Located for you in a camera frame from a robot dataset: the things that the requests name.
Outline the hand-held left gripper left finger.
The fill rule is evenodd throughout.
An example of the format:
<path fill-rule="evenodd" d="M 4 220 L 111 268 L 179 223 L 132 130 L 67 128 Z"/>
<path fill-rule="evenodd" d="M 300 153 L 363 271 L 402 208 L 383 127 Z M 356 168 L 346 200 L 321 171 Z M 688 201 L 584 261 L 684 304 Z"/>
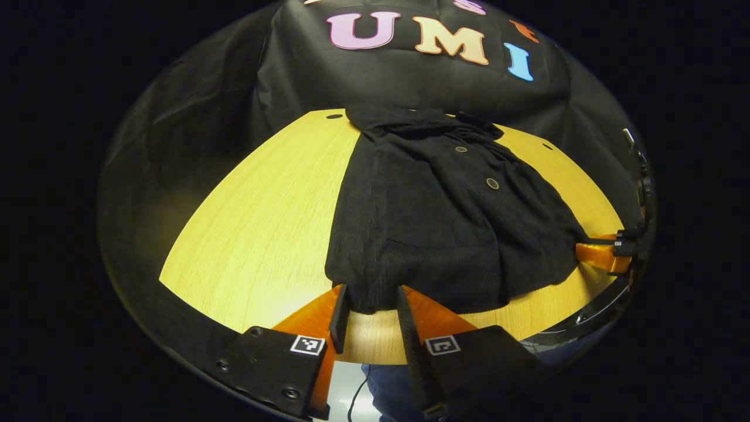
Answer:
<path fill-rule="evenodd" d="M 252 326 L 214 353 L 214 378 L 232 391 L 302 420 L 329 417 L 329 386 L 349 317 L 338 285 L 273 328 Z"/>

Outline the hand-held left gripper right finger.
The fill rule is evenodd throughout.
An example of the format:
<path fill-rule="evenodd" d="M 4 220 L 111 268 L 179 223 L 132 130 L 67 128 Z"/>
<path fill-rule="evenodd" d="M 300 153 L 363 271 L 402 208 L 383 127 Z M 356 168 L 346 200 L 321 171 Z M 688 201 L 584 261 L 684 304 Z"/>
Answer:
<path fill-rule="evenodd" d="M 416 403 L 426 420 L 480 420 L 546 374 L 547 368 L 498 325 L 477 328 L 405 285 L 397 315 Z"/>

